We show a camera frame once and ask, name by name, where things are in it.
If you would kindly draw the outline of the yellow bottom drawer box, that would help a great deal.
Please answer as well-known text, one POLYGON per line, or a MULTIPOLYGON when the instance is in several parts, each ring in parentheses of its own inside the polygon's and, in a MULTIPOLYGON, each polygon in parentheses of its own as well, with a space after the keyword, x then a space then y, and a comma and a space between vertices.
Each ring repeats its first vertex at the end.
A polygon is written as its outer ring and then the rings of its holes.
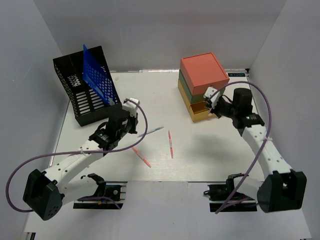
POLYGON ((209 114, 209 110, 206 108, 206 103, 204 101, 191 103, 192 95, 185 80, 178 79, 177 87, 189 112, 191 120, 194 123, 216 117, 214 114, 209 114))

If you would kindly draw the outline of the green drawer box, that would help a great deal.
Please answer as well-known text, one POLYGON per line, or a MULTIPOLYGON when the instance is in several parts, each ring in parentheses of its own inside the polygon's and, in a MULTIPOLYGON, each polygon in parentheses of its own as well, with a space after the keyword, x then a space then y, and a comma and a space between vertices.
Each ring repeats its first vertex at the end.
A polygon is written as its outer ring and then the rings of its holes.
POLYGON ((184 90, 184 93, 186 94, 187 96, 187 99, 188 99, 188 102, 190 104, 196 104, 196 103, 200 103, 200 102, 204 102, 205 101, 205 98, 204 98, 204 94, 208 88, 208 86, 205 85, 205 89, 201 91, 200 94, 193 94, 192 91, 189 89, 189 86, 185 80, 185 77, 182 73, 181 70, 179 70, 179 80, 180 80, 180 83, 182 85, 182 88, 184 90))

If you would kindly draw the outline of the salmon top drawer box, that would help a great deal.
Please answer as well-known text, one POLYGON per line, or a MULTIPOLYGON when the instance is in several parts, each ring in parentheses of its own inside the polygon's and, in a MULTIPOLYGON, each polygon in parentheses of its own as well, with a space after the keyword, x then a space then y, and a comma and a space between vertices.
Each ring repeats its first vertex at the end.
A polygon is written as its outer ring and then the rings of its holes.
POLYGON ((193 96, 205 93, 208 87, 219 89, 230 80, 212 52, 181 58, 180 70, 193 96))

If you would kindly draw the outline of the blue plastic folder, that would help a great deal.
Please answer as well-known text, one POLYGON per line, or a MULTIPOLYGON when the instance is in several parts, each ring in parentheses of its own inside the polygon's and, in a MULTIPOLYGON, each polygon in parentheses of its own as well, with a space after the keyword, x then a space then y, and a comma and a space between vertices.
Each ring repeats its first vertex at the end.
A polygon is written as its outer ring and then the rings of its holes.
POLYGON ((82 78, 105 104, 112 106, 118 102, 112 79, 85 45, 83 45, 82 78))

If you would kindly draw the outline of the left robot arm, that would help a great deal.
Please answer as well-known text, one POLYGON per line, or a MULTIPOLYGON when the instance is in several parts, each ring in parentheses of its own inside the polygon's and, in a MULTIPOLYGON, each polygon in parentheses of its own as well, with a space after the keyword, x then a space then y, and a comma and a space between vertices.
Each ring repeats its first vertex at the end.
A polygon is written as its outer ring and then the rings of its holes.
POLYGON ((61 207, 77 200, 99 200, 105 196, 105 180, 90 173, 74 177, 95 161, 113 151, 126 134, 136 134, 137 108, 123 107, 110 114, 88 140, 67 158, 43 171, 33 170, 27 178, 23 201, 44 221, 61 207))

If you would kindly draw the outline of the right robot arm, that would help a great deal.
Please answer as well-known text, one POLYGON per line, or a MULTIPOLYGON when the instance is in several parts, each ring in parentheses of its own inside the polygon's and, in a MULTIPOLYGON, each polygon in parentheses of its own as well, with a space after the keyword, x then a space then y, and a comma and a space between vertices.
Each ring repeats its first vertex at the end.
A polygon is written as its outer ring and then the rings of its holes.
POLYGON ((233 99, 226 101, 215 88, 209 87, 204 94, 210 113, 232 120, 233 126, 249 145, 259 163, 264 180, 251 178, 248 172, 229 175, 226 180, 226 199, 218 211, 231 206, 240 196, 251 198, 265 213, 298 210, 302 207, 307 177, 295 171, 282 157, 273 141, 267 136, 268 129, 262 118, 253 112, 252 92, 236 88, 233 99))

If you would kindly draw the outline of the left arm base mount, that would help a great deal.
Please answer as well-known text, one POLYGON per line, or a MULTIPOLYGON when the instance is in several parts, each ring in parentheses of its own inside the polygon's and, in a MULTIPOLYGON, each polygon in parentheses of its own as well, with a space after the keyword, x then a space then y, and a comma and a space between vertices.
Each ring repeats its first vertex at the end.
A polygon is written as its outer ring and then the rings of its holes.
POLYGON ((82 210, 120 210, 127 192, 127 181, 105 181, 101 176, 91 173, 81 176, 95 182, 95 192, 81 197, 73 203, 73 209, 82 210))

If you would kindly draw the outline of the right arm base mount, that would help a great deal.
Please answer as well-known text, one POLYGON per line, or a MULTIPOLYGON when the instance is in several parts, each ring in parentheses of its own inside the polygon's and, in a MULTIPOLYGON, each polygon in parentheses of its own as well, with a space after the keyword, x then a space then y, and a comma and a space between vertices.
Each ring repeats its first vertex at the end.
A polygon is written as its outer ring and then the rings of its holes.
MULTIPOLYGON (((234 178, 240 179, 243 177, 242 173, 229 175, 225 182, 213 182, 207 186, 207 190, 203 192, 203 195, 209 199, 209 210, 211 213, 217 211, 223 202, 227 199, 230 193, 234 190, 234 178)), ((233 204, 222 210, 222 212, 257 212, 257 203, 254 199, 246 196, 243 193, 236 192, 231 202, 241 201, 238 204, 233 204)))

